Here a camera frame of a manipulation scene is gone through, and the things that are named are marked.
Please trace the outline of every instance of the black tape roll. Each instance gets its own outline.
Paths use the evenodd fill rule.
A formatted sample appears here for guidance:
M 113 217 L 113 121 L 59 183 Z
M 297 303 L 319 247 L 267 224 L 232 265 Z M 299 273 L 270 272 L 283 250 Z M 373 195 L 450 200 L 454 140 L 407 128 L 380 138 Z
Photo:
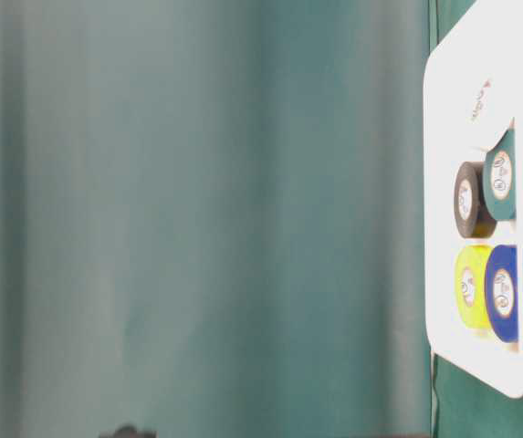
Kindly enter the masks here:
M 455 177 L 455 224 L 464 238 L 490 237 L 497 221 L 486 208 L 482 187 L 482 162 L 464 162 Z

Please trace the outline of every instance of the teal curtain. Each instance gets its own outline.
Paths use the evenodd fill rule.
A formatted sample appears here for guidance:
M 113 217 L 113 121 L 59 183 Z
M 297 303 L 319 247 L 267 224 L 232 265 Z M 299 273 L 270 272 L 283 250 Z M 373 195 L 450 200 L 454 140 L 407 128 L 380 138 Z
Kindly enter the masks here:
M 429 430 L 423 0 L 0 0 L 0 437 Z

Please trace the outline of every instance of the logo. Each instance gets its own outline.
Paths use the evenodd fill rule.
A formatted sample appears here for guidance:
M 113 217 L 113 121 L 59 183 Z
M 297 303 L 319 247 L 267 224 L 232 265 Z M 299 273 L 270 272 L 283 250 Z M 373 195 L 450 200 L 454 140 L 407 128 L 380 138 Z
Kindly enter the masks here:
M 492 79 L 489 79 L 484 83 L 484 85 L 480 89 L 480 92 L 476 96 L 476 105 L 474 106 L 474 110 L 472 111 L 472 121 L 476 121 L 476 119 L 480 115 L 480 112 L 482 111 L 482 108 L 484 108 L 485 95 L 488 92 L 488 89 L 492 87 L 491 80 Z

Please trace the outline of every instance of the white tray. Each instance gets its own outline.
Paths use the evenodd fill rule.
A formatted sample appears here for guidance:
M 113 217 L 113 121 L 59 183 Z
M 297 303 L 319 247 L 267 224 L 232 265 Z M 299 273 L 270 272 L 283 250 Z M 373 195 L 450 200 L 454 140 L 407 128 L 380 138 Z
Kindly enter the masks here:
M 482 118 L 474 122 L 479 91 Z M 488 239 L 464 239 L 454 219 L 462 162 L 483 162 L 515 121 L 517 219 Z M 523 395 L 523 0 L 477 0 L 430 56 L 424 77 L 425 320 L 432 349 L 509 397 Z M 518 342 L 467 328 L 455 303 L 454 271 L 466 245 L 516 245 Z

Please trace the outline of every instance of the tape roll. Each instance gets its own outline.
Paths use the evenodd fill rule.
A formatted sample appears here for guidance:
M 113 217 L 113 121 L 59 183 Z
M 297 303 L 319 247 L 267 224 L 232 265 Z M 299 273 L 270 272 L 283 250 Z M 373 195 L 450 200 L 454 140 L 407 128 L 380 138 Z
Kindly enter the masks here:
M 518 340 L 517 248 L 496 246 L 486 265 L 486 311 L 503 342 Z
M 515 173 L 515 132 L 508 130 L 484 161 L 482 184 L 486 207 L 497 221 L 515 218 Z
M 464 162 L 455 177 L 454 217 L 464 238 L 490 237 L 497 221 L 486 208 L 482 186 L 482 162 Z
M 485 305 L 485 271 L 491 248 L 471 245 L 464 248 L 455 262 L 455 302 L 460 317 L 471 329 L 489 329 Z

